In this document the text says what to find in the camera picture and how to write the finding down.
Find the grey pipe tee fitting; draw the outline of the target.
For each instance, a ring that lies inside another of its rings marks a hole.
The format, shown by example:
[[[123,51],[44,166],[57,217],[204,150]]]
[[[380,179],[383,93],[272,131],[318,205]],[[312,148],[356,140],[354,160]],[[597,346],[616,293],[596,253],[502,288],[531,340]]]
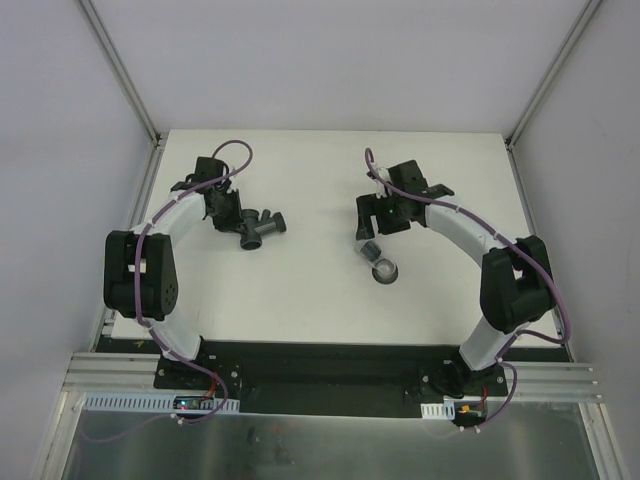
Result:
[[[263,238],[273,233],[284,233],[287,230],[281,212],[272,213],[268,209],[261,212],[255,209],[243,209],[240,229],[240,247],[243,250],[256,250],[262,246]]]

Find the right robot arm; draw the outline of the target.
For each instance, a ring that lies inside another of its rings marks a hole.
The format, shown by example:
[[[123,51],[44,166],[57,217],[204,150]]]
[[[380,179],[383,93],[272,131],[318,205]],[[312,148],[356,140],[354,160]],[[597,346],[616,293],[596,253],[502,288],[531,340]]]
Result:
[[[495,365],[516,336],[556,305],[544,243],[535,236],[510,239],[458,204],[443,184],[430,185],[414,160],[391,168],[376,166],[365,152],[373,194],[356,199],[356,250],[383,285],[399,276],[397,265],[376,243],[376,235],[391,235],[417,223],[448,239],[480,268],[482,317],[459,347],[458,364],[450,369],[452,387],[473,394],[486,381],[485,369]]]

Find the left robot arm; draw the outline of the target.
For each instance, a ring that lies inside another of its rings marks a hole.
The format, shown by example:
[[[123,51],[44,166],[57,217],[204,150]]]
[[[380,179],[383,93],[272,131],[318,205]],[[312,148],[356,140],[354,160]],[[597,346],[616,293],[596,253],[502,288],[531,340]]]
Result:
[[[206,219],[219,232],[241,232],[240,197],[230,174],[224,161],[198,158],[195,172],[171,188],[161,207],[130,230],[112,231],[105,243],[105,305],[136,320],[166,358],[181,360],[176,375],[191,389],[209,382],[212,367],[198,356],[201,336],[177,307],[174,248]]]

